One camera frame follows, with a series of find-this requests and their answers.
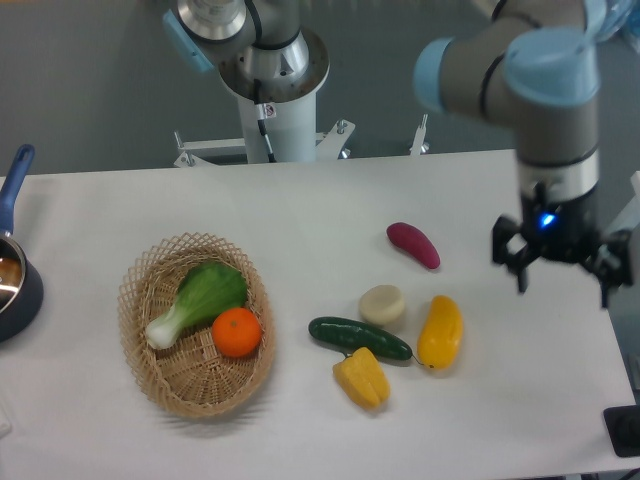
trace orange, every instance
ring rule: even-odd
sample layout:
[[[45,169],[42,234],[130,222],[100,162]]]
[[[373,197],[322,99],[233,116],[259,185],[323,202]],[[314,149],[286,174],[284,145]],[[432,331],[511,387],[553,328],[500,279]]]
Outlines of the orange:
[[[244,357],[260,343],[262,327],[251,310],[231,308],[215,319],[211,327],[211,338],[223,355]]]

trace woven basket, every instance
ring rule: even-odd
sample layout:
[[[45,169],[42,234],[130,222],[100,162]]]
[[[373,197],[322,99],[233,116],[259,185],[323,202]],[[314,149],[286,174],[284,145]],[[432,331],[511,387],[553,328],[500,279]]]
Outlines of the woven basket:
[[[242,273],[249,295],[246,307],[258,317],[263,335],[249,356],[228,358],[216,350],[209,326],[183,332],[174,346],[154,350],[144,330],[173,304],[187,272],[219,261]],[[147,397],[183,417],[212,417],[237,407],[265,380],[273,362],[275,332],[269,300],[253,264],[242,251],[207,234],[163,240],[131,267],[118,297],[120,335],[127,363]]]

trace blue pot handle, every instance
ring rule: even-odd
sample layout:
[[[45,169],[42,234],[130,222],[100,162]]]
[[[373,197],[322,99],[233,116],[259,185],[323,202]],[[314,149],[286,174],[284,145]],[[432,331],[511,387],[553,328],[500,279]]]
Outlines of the blue pot handle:
[[[0,231],[5,234],[13,233],[13,207],[35,152],[32,145],[22,145],[18,149],[0,190]]]

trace yellow mango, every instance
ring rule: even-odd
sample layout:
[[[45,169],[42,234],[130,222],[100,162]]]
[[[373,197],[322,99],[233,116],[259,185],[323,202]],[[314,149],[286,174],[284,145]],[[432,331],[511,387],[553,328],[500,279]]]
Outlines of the yellow mango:
[[[456,302],[437,295],[418,338],[418,358],[427,368],[448,368],[458,355],[463,333],[464,321]]]
[[[391,394],[378,359],[366,347],[335,364],[333,375],[349,398],[365,410],[380,406]]]

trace cucumber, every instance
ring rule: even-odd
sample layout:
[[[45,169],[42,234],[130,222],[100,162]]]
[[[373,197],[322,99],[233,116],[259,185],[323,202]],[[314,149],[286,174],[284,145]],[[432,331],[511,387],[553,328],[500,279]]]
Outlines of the cucumber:
[[[309,323],[309,333],[316,340],[337,347],[357,350],[367,347],[374,355],[392,360],[409,360],[411,347],[380,328],[341,317],[318,317]]]

